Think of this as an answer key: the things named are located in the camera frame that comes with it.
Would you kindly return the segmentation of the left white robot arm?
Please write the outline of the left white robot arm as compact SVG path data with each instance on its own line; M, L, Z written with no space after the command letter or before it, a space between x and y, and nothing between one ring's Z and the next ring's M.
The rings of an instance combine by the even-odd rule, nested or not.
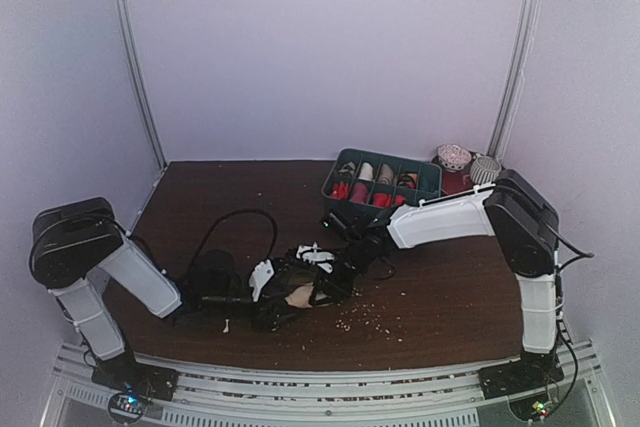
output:
M119 284L157 319L201 317L218 302L247 310L254 328L272 331L299 312L294 288L282 283L281 261L266 255L241 277L228 252L200 244L184 273L161 269L144 241L116 219L110 202L93 197L39 212L32 222L28 268L54 297L106 376L123 391L137 389L144 371L134 362L122 327L106 306L96 277Z

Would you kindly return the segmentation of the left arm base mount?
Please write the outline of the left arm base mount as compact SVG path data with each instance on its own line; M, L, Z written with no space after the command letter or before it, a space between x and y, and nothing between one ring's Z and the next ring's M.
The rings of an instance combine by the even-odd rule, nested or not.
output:
M170 368L138 364L132 372L109 373L95 367L91 381L121 392L146 399L171 401L177 387L179 373Z

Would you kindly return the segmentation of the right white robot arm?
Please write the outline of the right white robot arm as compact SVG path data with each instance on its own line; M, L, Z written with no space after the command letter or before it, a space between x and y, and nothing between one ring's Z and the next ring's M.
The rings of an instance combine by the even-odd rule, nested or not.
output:
M556 210L518 172L507 169L492 183L438 200L383 209L376 215L340 201L323 224L347 245L333 258L313 264L316 278L288 294L288 305L310 308L349 297L355 278L389 248L493 237L518 282L521 298L522 351L527 355L514 364L513 380L530 389L550 373L548 355L557 342L562 309L560 276L569 265L559 261L559 248L567 247L576 260L591 255L560 234Z

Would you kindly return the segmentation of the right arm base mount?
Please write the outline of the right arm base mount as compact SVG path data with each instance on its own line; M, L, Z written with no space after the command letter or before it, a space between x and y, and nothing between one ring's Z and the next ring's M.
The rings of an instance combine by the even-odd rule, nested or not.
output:
M564 379L555 361L517 360L481 368L479 383L485 399L511 396L545 387Z

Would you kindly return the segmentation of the beige striped sock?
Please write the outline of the beige striped sock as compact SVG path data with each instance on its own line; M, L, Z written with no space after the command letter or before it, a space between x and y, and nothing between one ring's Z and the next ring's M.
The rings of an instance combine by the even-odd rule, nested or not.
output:
M309 309L319 306L327 299L327 295L316 286L318 273L316 270L294 270L285 280L285 301L290 307Z

